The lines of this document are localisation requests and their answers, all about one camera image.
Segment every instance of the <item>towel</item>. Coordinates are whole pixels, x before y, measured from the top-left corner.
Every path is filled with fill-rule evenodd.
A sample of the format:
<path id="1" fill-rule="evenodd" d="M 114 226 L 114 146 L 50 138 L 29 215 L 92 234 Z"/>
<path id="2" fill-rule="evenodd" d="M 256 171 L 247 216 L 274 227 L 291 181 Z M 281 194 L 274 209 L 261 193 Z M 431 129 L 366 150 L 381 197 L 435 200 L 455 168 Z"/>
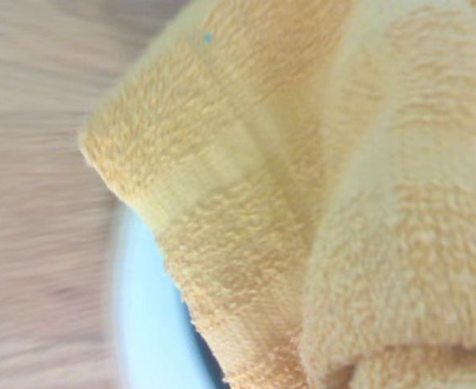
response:
<path id="1" fill-rule="evenodd" d="M 233 389 L 476 389 L 476 0 L 191 2 L 79 143 Z"/>

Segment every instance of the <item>yellow towel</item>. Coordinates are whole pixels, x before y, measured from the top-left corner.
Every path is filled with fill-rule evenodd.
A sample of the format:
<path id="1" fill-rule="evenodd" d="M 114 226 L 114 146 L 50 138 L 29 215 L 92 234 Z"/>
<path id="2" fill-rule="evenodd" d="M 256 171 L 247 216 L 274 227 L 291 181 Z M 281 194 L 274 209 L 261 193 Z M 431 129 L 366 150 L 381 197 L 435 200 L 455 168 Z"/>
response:
<path id="1" fill-rule="evenodd" d="M 476 389 L 476 0 L 199 0 L 80 135 L 233 389 Z"/>

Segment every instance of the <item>wood grain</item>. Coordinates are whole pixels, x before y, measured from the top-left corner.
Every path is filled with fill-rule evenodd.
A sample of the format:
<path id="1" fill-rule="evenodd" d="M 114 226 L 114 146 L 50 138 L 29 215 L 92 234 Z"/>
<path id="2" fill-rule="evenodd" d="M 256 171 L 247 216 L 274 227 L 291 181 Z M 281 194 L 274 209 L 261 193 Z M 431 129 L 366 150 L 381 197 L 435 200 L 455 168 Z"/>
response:
<path id="1" fill-rule="evenodd" d="M 184 1 L 0 0 L 0 388 L 116 382 L 115 201 L 75 134 Z"/>

